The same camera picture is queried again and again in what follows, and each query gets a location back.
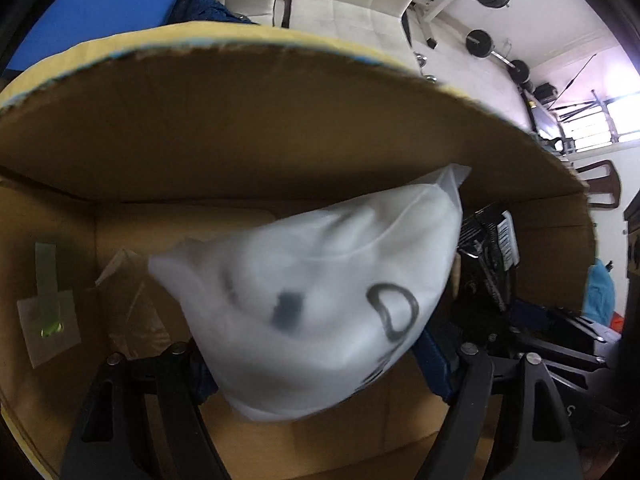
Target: metal bolt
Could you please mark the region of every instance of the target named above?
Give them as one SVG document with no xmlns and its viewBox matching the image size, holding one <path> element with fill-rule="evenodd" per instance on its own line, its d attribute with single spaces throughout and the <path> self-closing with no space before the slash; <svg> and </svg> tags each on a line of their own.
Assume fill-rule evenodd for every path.
<svg viewBox="0 0 640 480">
<path fill-rule="evenodd" d="M 465 355 L 476 355 L 478 353 L 478 347 L 473 343 L 462 343 L 460 350 Z"/>
<path fill-rule="evenodd" d="M 115 366 L 120 361 L 122 361 L 122 354 L 120 354 L 118 352 L 115 352 L 115 353 L 111 354 L 109 357 L 107 357 L 107 364 L 109 366 Z"/>
<path fill-rule="evenodd" d="M 171 345 L 171 353 L 173 355 L 184 354 L 187 351 L 187 343 L 179 342 Z"/>
<path fill-rule="evenodd" d="M 529 361 L 532 365 L 539 365 L 542 362 L 542 357 L 540 357 L 535 352 L 529 352 L 527 354 L 527 361 Z"/>
</svg>

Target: cardboard box flap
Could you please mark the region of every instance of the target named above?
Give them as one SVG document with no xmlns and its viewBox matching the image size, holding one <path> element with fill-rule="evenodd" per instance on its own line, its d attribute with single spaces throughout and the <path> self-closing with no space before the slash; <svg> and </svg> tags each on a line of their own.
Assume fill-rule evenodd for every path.
<svg viewBox="0 0 640 480">
<path fill-rule="evenodd" d="M 100 201 L 342 200 L 450 162 L 474 169 L 468 206 L 582 189 L 523 131 L 395 68 L 258 39 L 118 55 L 5 106 L 0 166 Z"/>
</svg>

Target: brown cardboard surface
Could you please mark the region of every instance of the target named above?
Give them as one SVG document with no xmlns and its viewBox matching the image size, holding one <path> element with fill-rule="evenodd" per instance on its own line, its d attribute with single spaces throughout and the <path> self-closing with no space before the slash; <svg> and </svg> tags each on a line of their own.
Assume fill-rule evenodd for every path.
<svg viewBox="0 0 640 480">
<path fill-rule="evenodd" d="M 94 222 L 85 204 L 0 187 L 0 400 L 49 470 L 66 440 L 98 364 L 108 355 L 95 295 Z M 16 303 L 36 296 L 34 244 L 56 244 L 60 290 L 71 288 L 82 343 L 31 368 Z"/>
<path fill-rule="evenodd" d="M 140 38 L 167 31 L 176 38 L 194 30 L 188 25 Z M 126 35 L 128 48 L 136 45 L 132 38 Z M 581 305 L 593 227 L 582 184 L 557 159 L 514 126 L 423 79 L 305 41 L 226 38 L 116 57 L 104 48 L 105 59 L 89 56 L 86 66 L 64 53 L 23 80 L 42 83 L 48 76 L 37 72 L 50 76 L 55 64 L 66 75 L 0 110 L 0 174 L 85 200 L 0 188 L 0 335 L 7 341 L 0 400 L 51 472 L 59 470 L 81 398 L 108 352 L 87 290 L 97 264 L 122 246 L 144 255 L 186 235 L 260 225 L 456 162 L 473 168 L 461 188 L 466 208 L 499 201 L 513 213 L 520 295 Z M 92 45 L 118 52 L 117 38 Z M 60 245 L 60 280 L 77 294 L 83 343 L 34 371 L 15 301 L 34 294 L 36 240 Z M 156 292 L 171 339 L 188 337 L 180 309 Z M 444 413 L 410 356 L 351 399 L 293 423 L 240 420 L 220 396 L 202 407 L 223 461 L 240 480 L 410 478 Z M 476 478 L 489 447 L 490 438 L 479 446 Z"/>
</svg>

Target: translucent plastic bag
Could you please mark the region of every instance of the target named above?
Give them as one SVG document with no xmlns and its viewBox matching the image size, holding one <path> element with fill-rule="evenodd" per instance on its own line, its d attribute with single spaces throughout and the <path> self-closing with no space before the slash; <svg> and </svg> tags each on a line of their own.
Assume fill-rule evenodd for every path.
<svg viewBox="0 0 640 480">
<path fill-rule="evenodd" d="M 148 269 L 182 306 L 228 402 L 299 418 L 387 371 L 436 307 L 454 259 L 469 168 L 219 240 L 186 240 Z"/>
</svg>

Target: black packaged item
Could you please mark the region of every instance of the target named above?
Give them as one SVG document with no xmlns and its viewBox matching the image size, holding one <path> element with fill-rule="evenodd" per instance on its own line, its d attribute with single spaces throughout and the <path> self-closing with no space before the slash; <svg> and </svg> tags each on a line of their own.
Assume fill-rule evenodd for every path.
<svg viewBox="0 0 640 480">
<path fill-rule="evenodd" d="M 460 229 L 462 257 L 460 294 L 490 298 L 502 312 L 514 296 L 514 268 L 518 264 L 513 220 L 492 204 L 466 216 Z"/>
</svg>

